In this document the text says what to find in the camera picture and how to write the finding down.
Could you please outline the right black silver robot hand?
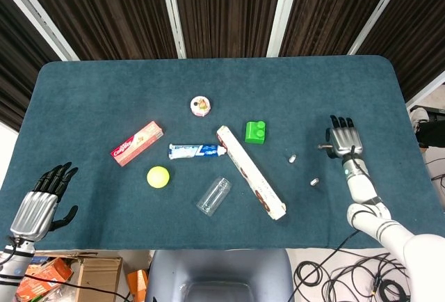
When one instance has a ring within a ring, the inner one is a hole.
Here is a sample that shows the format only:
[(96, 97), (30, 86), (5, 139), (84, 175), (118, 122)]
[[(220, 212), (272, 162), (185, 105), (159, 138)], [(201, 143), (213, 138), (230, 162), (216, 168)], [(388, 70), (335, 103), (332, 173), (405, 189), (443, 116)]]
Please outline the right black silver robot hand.
[(325, 133), (328, 157), (343, 158), (351, 152), (360, 155), (363, 152), (363, 145), (353, 120), (335, 115), (331, 115), (330, 120), (332, 126), (327, 128)]

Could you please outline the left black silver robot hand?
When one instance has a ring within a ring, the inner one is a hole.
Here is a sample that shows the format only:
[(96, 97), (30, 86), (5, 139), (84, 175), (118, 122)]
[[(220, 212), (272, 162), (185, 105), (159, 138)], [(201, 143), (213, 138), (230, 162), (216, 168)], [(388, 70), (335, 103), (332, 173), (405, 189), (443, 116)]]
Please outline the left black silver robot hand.
[(76, 205), (72, 206), (61, 219), (56, 220), (54, 215), (68, 184), (78, 170), (70, 161), (57, 165), (44, 173), (32, 190), (25, 195), (10, 227), (11, 239), (17, 245), (26, 241), (33, 243), (40, 241), (48, 232), (72, 222), (79, 210)]

